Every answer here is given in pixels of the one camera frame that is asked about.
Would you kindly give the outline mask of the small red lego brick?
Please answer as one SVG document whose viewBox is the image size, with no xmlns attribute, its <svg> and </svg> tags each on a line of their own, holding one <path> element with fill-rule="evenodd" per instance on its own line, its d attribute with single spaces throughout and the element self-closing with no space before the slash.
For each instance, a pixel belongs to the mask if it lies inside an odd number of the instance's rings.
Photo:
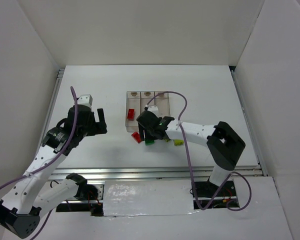
<svg viewBox="0 0 300 240">
<path fill-rule="evenodd" d="M 127 120 L 133 121 L 135 119 L 135 109 L 129 108 L 127 112 Z"/>
</svg>

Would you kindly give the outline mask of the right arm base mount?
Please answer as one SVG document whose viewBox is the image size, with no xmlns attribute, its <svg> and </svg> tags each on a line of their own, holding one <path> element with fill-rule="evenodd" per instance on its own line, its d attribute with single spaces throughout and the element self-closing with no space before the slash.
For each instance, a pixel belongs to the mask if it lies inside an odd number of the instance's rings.
<svg viewBox="0 0 300 240">
<path fill-rule="evenodd" d="M 189 193 L 193 197 L 193 209 L 200 210 L 200 207 L 205 208 L 206 206 L 208 206 L 208 209 L 231 209 L 232 211 L 240 209 L 233 180 L 227 180 L 209 204 L 217 189 L 218 186 L 210 183 L 208 180 L 195 181 L 192 178 Z"/>
</svg>

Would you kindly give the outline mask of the lime curved lego brick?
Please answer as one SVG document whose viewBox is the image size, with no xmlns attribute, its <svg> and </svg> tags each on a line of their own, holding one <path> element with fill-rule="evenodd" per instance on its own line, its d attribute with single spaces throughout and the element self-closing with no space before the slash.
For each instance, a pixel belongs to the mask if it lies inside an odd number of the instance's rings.
<svg viewBox="0 0 300 240">
<path fill-rule="evenodd" d="M 173 144 L 174 144 L 174 146 L 183 146 L 184 145 L 184 140 L 181 140 L 181 139 L 174 139 L 173 140 Z"/>
</svg>

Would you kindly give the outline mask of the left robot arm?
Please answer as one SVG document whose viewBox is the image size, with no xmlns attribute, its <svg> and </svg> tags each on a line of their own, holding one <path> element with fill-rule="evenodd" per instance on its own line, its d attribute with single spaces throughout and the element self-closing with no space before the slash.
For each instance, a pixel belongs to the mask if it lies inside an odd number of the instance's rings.
<svg viewBox="0 0 300 240">
<path fill-rule="evenodd" d="M 41 189 L 84 137 L 107 133 L 104 110 L 97 109 L 99 121 L 89 106 L 71 107 L 67 117 L 51 128 L 21 180 L 0 199 L 0 225 L 21 239 L 29 237 L 41 218 L 65 200 L 97 200 L 100 190 L 77 173 L 71 173 L 57 186 Z"/>
</svg>

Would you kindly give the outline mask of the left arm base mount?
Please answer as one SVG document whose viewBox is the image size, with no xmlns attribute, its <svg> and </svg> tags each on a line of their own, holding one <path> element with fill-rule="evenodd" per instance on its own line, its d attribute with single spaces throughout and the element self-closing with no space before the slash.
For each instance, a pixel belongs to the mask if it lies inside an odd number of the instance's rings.
<svg viewBox="0 0 300 240">
<path fill-rule="evenodd" d="M 73 180 L 78 184 L 77 193 L 69 200 L 65 200 L 65 203 L 61 203 L 56 207 L 56 212 L 89 212 L 91 216 L 102 217 L 103 211 L 103 193 L 104 185 L 101 184 L 98 187 L 92 184 L 88 184 L 88 181 L 77 173 L 71 173 L 66 176 L 67 180 Z"/>
</svg>

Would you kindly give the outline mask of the red square lego brick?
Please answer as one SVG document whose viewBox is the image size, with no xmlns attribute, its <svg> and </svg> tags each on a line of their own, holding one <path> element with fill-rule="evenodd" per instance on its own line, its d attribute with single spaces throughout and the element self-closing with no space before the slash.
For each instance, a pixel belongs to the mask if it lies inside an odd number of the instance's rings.
<svg viewBox="0 0 300 240">
<path fill-rule="evenodd" d="M 141 139 L 140 134 L 135 131 L 134 133 L 131 134 L 131 137 L 138 143 L 140 144 L 143 140 Z"/>
</svg>

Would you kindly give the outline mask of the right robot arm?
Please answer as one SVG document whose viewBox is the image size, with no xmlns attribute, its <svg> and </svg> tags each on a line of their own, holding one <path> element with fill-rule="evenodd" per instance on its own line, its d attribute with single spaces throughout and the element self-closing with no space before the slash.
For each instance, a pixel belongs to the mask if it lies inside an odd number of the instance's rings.
<svg viewBox="0 0 300 240">
<path fill-rule="evenodd" d="M 148 110 L 143 111 L 136 121 L 158 140 L 183 139 L 209 149 L 214 167 L 208 181 L 216 187 L 221 186 L 235 170 L 246 147 L 242 138 L 224 121 L 216 125 L 200 125 L 170 116 L 158 117 Z"/>
</svg>

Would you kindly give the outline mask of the green lego brick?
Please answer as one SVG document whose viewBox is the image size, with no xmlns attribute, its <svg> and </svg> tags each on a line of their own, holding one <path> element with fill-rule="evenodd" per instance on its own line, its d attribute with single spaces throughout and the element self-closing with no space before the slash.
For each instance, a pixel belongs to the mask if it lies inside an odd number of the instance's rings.
<svg viewBox="0 0 300 240">
<path fill-rule="evenodd" d="M 146 139 L 146 140 L 145 140 L 145 145 L 146 145 L 146 146 L 153 145 L 154 143 L 155 143 L 155 140 L 154 140 L 154 139 Z"/>
</svg>

